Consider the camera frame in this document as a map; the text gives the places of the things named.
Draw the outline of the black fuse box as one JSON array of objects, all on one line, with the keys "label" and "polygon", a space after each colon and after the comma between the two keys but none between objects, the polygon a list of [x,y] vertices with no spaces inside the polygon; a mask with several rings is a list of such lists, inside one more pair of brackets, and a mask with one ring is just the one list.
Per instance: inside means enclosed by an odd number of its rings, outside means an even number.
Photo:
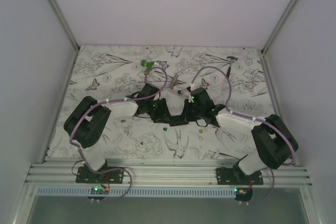
[{"label": "black fuse box", "polygon": [[181,125],[187,125],[188,121],[182,118],[171,118],[169,119],[168,124],[170,125],[170,127],[181,126]]}]

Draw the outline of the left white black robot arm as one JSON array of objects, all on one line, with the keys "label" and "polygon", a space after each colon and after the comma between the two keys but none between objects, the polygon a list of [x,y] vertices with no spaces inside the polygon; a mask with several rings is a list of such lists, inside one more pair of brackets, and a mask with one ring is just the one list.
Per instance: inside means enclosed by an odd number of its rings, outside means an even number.
[{"label": "left white black robot arm", "polygon": [[107,169],[107,161],[98,144],[110,116],[116,119],[148,114],[154,123],[172,123],[166,100],[160,98],[161,91],[147,83],[141,91],[124,99],[98,102],[86,96],[66,119],[64,130],[70,137],[69,143],[77,148],[89,170],[89,178],[95,183],[103,182],[107,173],[114,171]]}]

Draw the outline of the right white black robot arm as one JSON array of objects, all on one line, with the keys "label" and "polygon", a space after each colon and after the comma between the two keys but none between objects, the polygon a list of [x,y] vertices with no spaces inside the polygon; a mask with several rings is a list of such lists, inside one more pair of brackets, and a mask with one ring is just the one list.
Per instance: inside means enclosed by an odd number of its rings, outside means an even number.
[{"label": "right white black robot arm", "polygon": [[185,97],[188,122],[203,120],[208,125],[233,128],[253,138],[256,150],[234,165],[236,183],[245,184],[253,173],[265,168],[277,169],[295,157],[298,143],[279,116],[256,118],[232,111],[225,104],[215,105],[204,88],[188,88]]}]

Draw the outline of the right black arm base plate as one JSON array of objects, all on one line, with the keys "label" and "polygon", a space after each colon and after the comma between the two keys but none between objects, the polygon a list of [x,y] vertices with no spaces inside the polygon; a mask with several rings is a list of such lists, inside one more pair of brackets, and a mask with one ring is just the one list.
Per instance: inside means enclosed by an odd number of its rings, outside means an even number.
[{"label": "right black arm base plate", "polygon": [[220,167],[216,169],[216,179],[218,185],[244,185],[252,182],[253,185],[263,185],[261,171],[256,171],[251,175],[244,174],[239,168]]}]

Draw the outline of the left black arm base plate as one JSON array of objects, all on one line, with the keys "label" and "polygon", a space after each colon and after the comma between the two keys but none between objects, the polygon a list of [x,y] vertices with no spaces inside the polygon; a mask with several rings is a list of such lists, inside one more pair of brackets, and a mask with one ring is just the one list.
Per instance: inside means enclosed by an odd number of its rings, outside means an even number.
[{"label": "left black arm base plate", "polygon": [[78,184],[121,184],[124,171],[115,170],[104,174],[93,173],[87,166],[78,168],[76,183]]}]

